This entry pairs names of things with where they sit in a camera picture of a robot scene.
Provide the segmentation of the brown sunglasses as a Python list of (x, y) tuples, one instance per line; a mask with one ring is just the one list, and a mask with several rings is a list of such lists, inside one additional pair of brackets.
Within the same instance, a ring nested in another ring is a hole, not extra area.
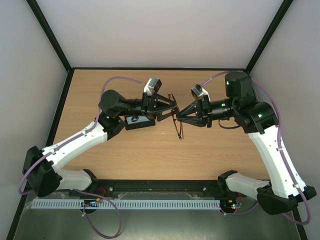
[(171, 109), (172, 121), (173, 121), (173, 125), (174, 125), (178, 139), (183, 140), (184, 139), (183, 123), (177, 119), (177, 113), (180, 111), (177, 100), (174, 97), (172, 92), (168, 94), (168, 98), (175, 102), (175, 105), (176, 105), (175, 108)]

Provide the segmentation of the light blue cleaning cloth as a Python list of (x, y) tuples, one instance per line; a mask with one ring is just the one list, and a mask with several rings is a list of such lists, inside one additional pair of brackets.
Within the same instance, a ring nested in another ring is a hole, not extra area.
[(128, 117), (126, 120), (127, 120), (127, 123), (131, 125), (131, 124), (147, 122), (148, 118), (146, 118), (145, 116), (131, 116), (131, 117)]

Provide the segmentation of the black glasses case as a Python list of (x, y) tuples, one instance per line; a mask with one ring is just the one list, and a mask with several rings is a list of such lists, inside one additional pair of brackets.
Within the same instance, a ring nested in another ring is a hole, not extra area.
[(126, 123), (125, 129), (127, 131), (153, 127), (156, 125), (154, 119), (150, 120), (146, 116), (126, 116), (124, 120)]

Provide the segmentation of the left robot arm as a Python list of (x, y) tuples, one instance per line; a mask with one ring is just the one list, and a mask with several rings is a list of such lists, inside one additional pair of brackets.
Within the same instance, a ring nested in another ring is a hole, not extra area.
[(145, 92), (141, 99), (126, 99), (112, 89), (102, 94), (98, 107), (98, 117), (81, 131), (43, 149), (33, 146), (27, 151), (23, 177), (39, 198), (58, 190), (94, 193), (99, 181), (92, 171), (66, 170), (67, 163), (123, 129), (154, 126), (178, 110), (172, 96)]

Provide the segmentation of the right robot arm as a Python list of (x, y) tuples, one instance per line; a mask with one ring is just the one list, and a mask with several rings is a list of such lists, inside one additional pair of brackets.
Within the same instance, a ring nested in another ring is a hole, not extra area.
[(194, 102), (177, 113), (177, 120), (210, 128), (213, 121), (234, 118), (256, 146), (269, 180), (229, 170), (218, 177), (218, 191), (224, 196), (237, 192), (251, 197), (270, 215), (287, 213), (314, 198), (315, 188), (302, 180), (282, 142), (278, 116), (269, 103), (257, 100), (252, 78), (245, 72), (231, 71), (224, 79), (225, 99), (212, 101), (204, 85), (197, 84), (191, 90)]

